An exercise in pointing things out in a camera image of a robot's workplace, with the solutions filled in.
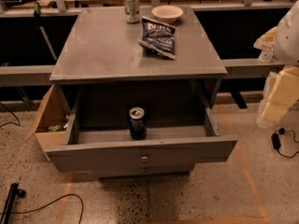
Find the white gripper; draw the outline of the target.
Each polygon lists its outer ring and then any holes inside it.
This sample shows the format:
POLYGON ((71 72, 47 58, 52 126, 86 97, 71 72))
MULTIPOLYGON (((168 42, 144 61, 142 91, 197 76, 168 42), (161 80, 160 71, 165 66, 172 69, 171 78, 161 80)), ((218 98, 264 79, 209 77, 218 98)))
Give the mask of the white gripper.
POLYGON ((287 65, 278 73, 270 72, 258 108, 257 125, 268 129, 278 124, 298 100, 299 67, 287 65))

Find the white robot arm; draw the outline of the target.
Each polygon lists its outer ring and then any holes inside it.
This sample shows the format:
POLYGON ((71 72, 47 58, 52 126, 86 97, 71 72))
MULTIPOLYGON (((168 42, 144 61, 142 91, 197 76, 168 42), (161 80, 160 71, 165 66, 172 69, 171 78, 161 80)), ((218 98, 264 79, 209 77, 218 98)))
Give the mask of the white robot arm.
POLYGON ((258 109, 257 124, 270 128, 299 100, 299 1, 253 47, 262 51, 261 61, 275 59, 284 64, 279 73, 271 72, 267 77, 258 109))

